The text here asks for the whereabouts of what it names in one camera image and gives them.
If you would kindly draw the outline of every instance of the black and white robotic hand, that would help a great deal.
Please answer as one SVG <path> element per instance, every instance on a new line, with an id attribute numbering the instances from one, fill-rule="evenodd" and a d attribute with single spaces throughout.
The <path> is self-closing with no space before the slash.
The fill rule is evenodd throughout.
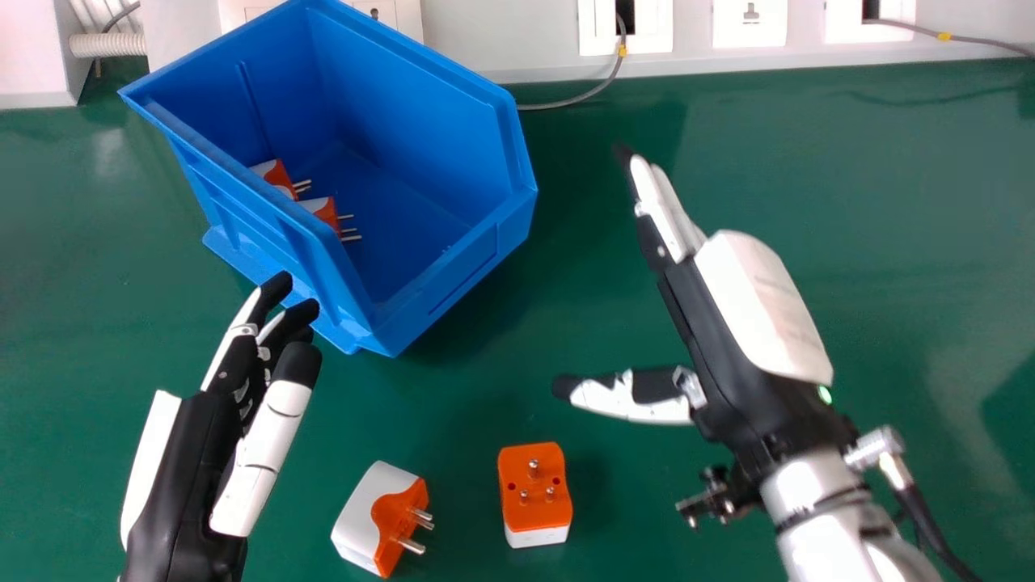
<path id="1" fill-rule="evenodd" d="M 640 249 L 694 370 L 670 366 L 561 376 L 554 395 L 634 423 L 694 425 L 726 446 L 731 466 L 705 468 L 705 491 L 676 504 L 697 529 L 753 507 L 767 512 L 792 582 L 940 581 L 926 556 L 871 500 L 862 473 L 879 468 L 918 536 L 963 580 L 890 427 L 860 436 L 831 404 L 833 367 L 779 257 L 742 232 L 706 236 L 664 172 L 619 148 Z"/>
<path id="2" fill-rule="evenodd" d="M 270 311 L 287 272 L 259 286 L 230 323 L 200 390 L 158 390 L 122 506 L 121 582 L 237 582 L 320 374 L 314 299 Z"/>

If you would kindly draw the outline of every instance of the blue plastic bin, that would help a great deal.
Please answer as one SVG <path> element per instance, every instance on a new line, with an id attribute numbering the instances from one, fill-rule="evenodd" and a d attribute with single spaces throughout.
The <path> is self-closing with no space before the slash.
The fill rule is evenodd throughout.
<path id="1" fill-rule="evenodd" d="M 211 228 L 255 282 L 295 275 L 346 353 L 395 356 L 528 236 L 536 185 L 513 97 L 338 0 L 292 0 L 124 87 L 172 143 Z M 280 158 L 331 228 L 247 168 Z"/>

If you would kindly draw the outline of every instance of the green tabletop surface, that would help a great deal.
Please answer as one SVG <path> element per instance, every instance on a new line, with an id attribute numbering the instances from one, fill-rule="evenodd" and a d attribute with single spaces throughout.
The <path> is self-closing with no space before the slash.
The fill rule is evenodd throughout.
<path id="1" fill-rule="evenodd" d="M 0 580 L 115 579 L 152 395 L 197 389 L 252 289 L 202 245 L 167 143 L 114 93 L 141 64 L 105 70 L 76 109 L 0 113 Z M 587 86 L 512 89 L 533 103 Z M 561 372 L 688 360 L 640 256 L 615 141 L 669 171 L 706 231 L 782 257 L 833 360 L 834 405 L 901 432 L 985 580 L 1030 579 L 1035 65 L 623 80 L 522 122 L 540 188 L 528 241 L 397 359 L 318 340 L 323 373 L 245 582 L 374 580 L 329 534 L 376 460 L 427 481 L 438 526 L 400 580 L 787 580 L 761 512 L 694 533 L 673 508 L 726 450 L 550 392 Z M 571 533 L 511 550 L 496 457 L 548 440 L 567 459 Z"/>

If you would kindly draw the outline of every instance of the metal prong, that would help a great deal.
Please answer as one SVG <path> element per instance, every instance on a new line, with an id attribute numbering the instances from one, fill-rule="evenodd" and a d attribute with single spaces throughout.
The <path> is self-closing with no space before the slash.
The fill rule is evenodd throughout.
<path id="1" fill-rule="evenodd" d="M 424 552 L 427 551 L 427 548 L 425 548 L 423 544 L 418 544 L 409 537 L 400 537 L 396 542 L 398 542 L 400 546 L 403 546 L 408 551 L 411 551 L 418 556 L 424 555 Z"/>
<path id="2" fill-rule="evenodd" d="M 417 507 L 410 507 L 410 513 L 424 521 L 432 521 L 432 514 Z"/>

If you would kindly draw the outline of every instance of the power plug adapter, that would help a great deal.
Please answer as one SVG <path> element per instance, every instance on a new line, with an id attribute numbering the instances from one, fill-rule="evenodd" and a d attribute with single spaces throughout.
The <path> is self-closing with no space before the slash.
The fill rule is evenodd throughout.
<path id="1" fill-rule="evenodd" d="M 378 461 L 349 496 L 330 540 L 343 558 L 388 578 L 403 550 L 424 553 L 424 546 L 412 535 L 417 526 L 435 527 L 427 503 L 424 479 Z"/>
<path id="2" fill-rule="evenodd" d="M 497 469 L 507 544 L 516 549 L 567 541 L 573 511 L 560 445 L 504 447 Z"/>

